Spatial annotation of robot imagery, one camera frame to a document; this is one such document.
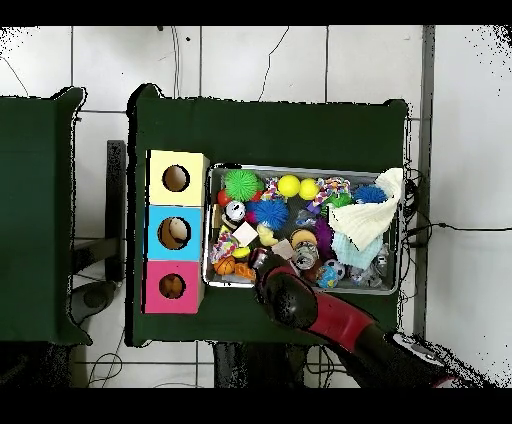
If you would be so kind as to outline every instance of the stacked boxes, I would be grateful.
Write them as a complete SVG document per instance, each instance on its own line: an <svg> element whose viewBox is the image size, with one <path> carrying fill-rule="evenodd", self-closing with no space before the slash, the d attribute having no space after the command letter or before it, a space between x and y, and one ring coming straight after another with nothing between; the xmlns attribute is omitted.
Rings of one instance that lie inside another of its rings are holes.
<svg viewBox="0 0 512 424"><path fill-rule="evenodd" d="M146 167L149 220L142 312L197 313L204 293L201 245L208 159L201 153L148 150Z"/></svg>

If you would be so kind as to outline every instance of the orange toy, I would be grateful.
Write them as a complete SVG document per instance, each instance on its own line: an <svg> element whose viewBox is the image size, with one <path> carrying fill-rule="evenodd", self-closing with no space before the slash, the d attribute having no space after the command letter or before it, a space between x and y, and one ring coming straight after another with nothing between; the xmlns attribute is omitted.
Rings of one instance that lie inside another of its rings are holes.
<svg viewBox="0 0 512 424"><path fill-rule="evenodd" d="M256 281L256 272L253 269L249 268L249 265L246 263L240 263L235 265L235 274L240 277L247 278L251 281Z"/></svg>
<svg viewBox="0 0 512 424"><path fill-rule="evenodd" d="M219 275L231 274L236 269L235 258L233 256L222 258L219 262L213 264L213 269Z"/></svg>

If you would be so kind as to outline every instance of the blue box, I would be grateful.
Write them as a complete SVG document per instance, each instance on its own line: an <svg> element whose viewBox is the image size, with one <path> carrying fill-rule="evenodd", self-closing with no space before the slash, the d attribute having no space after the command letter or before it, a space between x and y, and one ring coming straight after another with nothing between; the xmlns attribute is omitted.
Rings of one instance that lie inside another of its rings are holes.
<svg viewBox="0 0 512 424"><path fill-rule="evenodd" d="M148 260L199 261L201 258L202 208L149 205ZM166 218L182 218L190 228L188 242L179 250L158 240L158 228Z"/></svg>

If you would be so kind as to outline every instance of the light blue cloth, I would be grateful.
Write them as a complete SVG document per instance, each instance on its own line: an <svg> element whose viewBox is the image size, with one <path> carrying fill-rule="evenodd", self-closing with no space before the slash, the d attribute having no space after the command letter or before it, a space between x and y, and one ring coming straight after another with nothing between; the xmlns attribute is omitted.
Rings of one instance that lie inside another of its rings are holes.
<svg viewBox="0 0 512 424"><path fill-rule="evenodd" d="M375 238L364 250L357 250L348 239L340 232L335 231L332 239L332 250L338 257L338 262L343 265L352 265L357 268L366 269L379 253L383 244L382 234Z"/></svg>

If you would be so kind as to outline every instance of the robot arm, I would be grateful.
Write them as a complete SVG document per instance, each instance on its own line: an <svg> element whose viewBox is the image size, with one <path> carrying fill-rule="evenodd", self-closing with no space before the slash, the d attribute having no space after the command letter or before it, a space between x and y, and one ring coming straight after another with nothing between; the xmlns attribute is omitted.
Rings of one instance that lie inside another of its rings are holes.
<svg viewBox="0 0 512 424"><path fill-rule="evenodd" d="M361 387L439 387L454 377L433 352L386 333L360 309L314 291L281 257L256 249L259 302L270 319L326 340Z"/></svg>

